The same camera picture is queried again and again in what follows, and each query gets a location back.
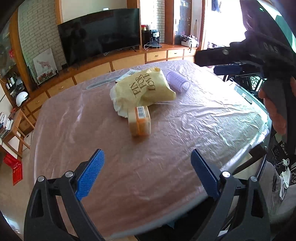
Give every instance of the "tv screen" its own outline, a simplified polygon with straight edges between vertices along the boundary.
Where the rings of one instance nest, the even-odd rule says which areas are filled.
[[[113,50],[140,45],[139,9],[91,13],[58,25],[68,65]]]

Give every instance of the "silver bolt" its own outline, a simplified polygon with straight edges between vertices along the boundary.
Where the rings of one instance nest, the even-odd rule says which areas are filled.
[[[40,176],[40,177],[38,177],[38,182],[43,182],[43,180],[44,180],[44,176]]]
[[[73,172],[72,172],[72,171],[67,171],[67,172],[65,173],[65,176],[66,176],[66,177],[71,177],[71,176],[73,176]]]
[[[223,53],[224,55],[229,55],[229,52],[228,52],[227,49],[223,49],[223,50],[222,50],[222,53]]]
[[[252,181],[252,182],[257,182],[257,178],[254,177],[254,176],[251,176],[251,181]]]
[[[222,175],[223,175],[223,177],[226,177],[226,178],[228,178],[228,177],[230,177],[230,173],[229,172],[222,172]]]

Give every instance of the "wooden chair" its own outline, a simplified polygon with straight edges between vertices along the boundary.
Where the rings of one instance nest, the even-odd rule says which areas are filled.
[[[17,132],[19,132],[24,138],[26,137],[25,134],[19,129],[19,125],[20,122],[22,120],[22,118],[25,119],[25,121],[27,121],[29,123],[29,125],[33,128],[33,130],[35,129],[35,127],[33,126],[33,124],[28,120],[28,118],[26,117],[26,115],[22,112],[21,109],[19,109],[14,118],[13,118],[13,123],[11,126],[10,131],[8,132],[8,134],[6,135],[6,137],[3,138],[3,142],[18,156],[20,156],[22,158],[22,155],[15,150],[8,142],[14,137],[16,136],[20,142],[22,142],[28,149],[30,149],[30,146],[17,134]]]

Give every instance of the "white brick wallpaper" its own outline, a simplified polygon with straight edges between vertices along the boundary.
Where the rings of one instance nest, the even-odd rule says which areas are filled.
[[[18,10],[19,35],[23,55],[37,77],[33,58],[52,49],[57,69],[66,63],[57,29],[54,0],[25,0]]]
[[[160,43],[165,41],[165,0],[154,1],[155,28],[160,32]]]

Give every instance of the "white power adapter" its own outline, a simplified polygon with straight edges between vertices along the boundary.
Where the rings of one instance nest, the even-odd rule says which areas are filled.
[[[283,166],[287,167],[290,164],[290,160],[289,159],[283,159],[282,161]]]

